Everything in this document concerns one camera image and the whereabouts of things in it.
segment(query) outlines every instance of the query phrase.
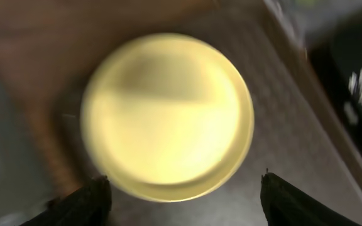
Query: table surface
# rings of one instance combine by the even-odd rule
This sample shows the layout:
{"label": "table surface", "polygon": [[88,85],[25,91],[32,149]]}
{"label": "table surface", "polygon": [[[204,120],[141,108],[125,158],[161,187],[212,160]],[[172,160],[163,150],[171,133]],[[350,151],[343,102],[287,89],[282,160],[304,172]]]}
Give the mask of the table surface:
{"label": "table surface", "polygon": [[[362,224],[362,197],[337,150],[267,37],[261,13],[221,9],[165,30],[194,36],[221,51],[246,82],[255,110],[248,157],[216,191],[182,203],[152,203],[112,187],[118,225],[266,225],[260,178],[268,168],[329,208]],[[61,123],[87,176],[95,169],[83,145],[79,109],[84,87],[62,103]]]}
{"label": "table surface", "polygon": [[60,93],[124,40],[214,5],[212,0],[0,0],[0,80],[24,112],[60,195],[80,186],[53,128]]}

